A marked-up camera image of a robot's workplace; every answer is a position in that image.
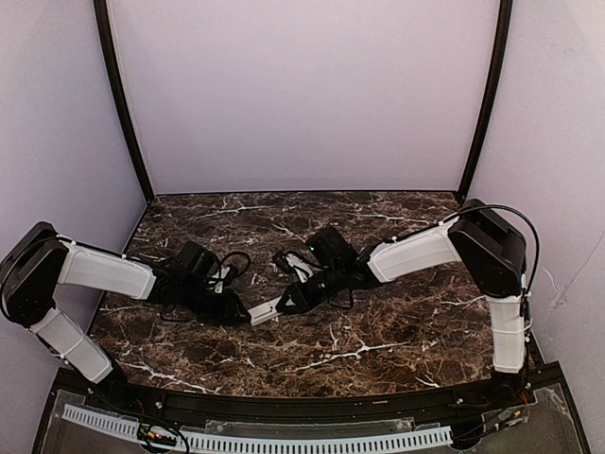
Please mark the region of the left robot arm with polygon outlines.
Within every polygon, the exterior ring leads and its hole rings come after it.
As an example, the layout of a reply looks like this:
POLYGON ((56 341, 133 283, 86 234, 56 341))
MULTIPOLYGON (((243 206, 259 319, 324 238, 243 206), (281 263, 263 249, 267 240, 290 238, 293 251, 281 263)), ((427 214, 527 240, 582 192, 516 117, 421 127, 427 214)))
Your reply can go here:
POLYGON ((203 323, 240 324, 251 319, 231 289, 241 272, 226 258, 193 241, 173 257, 147 263, 61 236, 36 223, 1 262, 1 311, 49 345, 89 382, 124 374, 55 302, 56 288, 73 285, 162 306, 182 306, 203 323))

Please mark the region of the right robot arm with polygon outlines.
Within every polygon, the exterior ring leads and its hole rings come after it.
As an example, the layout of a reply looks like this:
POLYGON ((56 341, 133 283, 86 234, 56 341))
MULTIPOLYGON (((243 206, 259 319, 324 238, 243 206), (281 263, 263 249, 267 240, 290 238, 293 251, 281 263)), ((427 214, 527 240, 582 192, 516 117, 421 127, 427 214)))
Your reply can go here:
POLYGON ((357 251, 333 225, 310 236, 305 245, 317 260, 288 263, 288 253, 276 255, 279 267, 295 272, 276 303, 279 313, 302 314, 342 291, 372 289, 436 267, 460 263, 490 309, 493 369, 518 375, 526 364, 528 297, 539 260, 527 259, 527 241, 502 212, 534 225, 518 210, 479 199, 465 202, 456 213, 405 235, 384 239, 357 251))

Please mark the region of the white remote control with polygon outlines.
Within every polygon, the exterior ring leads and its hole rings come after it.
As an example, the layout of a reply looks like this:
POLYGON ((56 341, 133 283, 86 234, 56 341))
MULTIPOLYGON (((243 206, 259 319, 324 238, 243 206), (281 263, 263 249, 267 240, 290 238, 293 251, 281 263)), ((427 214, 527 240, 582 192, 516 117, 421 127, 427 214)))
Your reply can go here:
POLYGON ((269 322, 276 317, 280 316, 281 313, 277 310, 277 304, 279 299, 273 299, 265 302, 261 305, 252 307, 249 309, 251 316, 251 326, 258 326, 262 323, 269 322))

